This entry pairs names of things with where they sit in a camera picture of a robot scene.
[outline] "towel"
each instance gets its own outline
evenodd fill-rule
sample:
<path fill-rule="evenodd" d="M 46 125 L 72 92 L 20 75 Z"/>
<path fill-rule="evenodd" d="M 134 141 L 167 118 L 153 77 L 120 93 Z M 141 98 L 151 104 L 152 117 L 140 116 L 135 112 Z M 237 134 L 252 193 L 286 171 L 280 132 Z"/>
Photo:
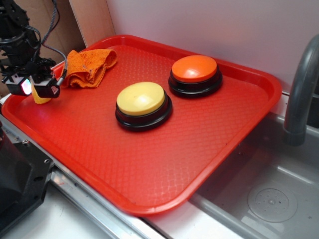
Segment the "towel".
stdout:
<path fill-rule="evenodd" d="M 83 52 L 72 50 L 67 57 L 67 75 L 63 87 L 97 88 L 107 69 L 117 62 L 111 49 L 95 49 Z"/>

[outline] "buzzer button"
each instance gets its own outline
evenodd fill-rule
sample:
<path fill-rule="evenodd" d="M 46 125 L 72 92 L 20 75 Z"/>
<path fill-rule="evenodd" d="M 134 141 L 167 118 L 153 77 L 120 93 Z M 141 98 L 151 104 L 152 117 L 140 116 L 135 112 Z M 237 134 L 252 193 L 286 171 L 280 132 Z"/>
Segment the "buzzer button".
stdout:
<path fill-rule="evenodd" d="M 123 128 L 145 131 L 164 123 L 171 112 L 171 99 L 160 85 L 139 82 L 119 93 L 115 116 Z"/>
<path fill-rule="evenodd" d="M 222 74 L 216 61 L 208 56 L 191 55 L 176 61 L 168 80 L 170 90 L 182 97 L 201 97 L 216 92 Z"/>

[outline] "red tray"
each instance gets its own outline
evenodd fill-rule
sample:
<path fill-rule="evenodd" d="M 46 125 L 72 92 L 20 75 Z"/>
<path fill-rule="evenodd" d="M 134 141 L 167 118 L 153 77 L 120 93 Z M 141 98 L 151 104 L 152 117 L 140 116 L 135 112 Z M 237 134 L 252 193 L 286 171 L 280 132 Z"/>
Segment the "red tray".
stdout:
<path fill-rule="evenodd" d="M 99 88 L 65 88 L 43 105 L 10 96 L 2 113 L 101 195 L 137 216 L 186 201 L 281 96 L 275 77 L 216 59 L 223 74 L 220 90 L 200 99 L 179 98 L 169 91 L 170 69 L 195 53 L 127 35 L 87 50 L 96 48 L 118 54 Z M 141 81 L 160 84 L 173 113 L 156 129 L 129 132 L 115 118 L 116 98 Z"/>

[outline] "sink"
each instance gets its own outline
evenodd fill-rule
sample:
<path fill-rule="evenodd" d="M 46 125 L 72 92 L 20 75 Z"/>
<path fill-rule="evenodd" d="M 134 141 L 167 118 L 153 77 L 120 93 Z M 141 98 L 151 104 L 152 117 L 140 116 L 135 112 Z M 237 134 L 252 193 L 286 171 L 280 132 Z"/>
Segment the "sink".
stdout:
<path fill-rule="evenodd" d="M 293 147 L 283 123 L 269 113 L 190 200 L 243 238 L 318 238 L 319 131 Z"/>

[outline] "faucet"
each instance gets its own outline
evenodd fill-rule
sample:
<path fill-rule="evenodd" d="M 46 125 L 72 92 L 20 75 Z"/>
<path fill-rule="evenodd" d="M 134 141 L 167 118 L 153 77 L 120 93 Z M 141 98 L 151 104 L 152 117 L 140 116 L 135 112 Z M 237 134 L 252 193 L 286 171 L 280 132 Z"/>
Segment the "faucet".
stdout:
<path fill-rule="evenodd" d="M 307 45 L 298 65 L 284 122 L 284 142 L 302 145 L 307 124 L 319 128 L 319 34 Z"/>

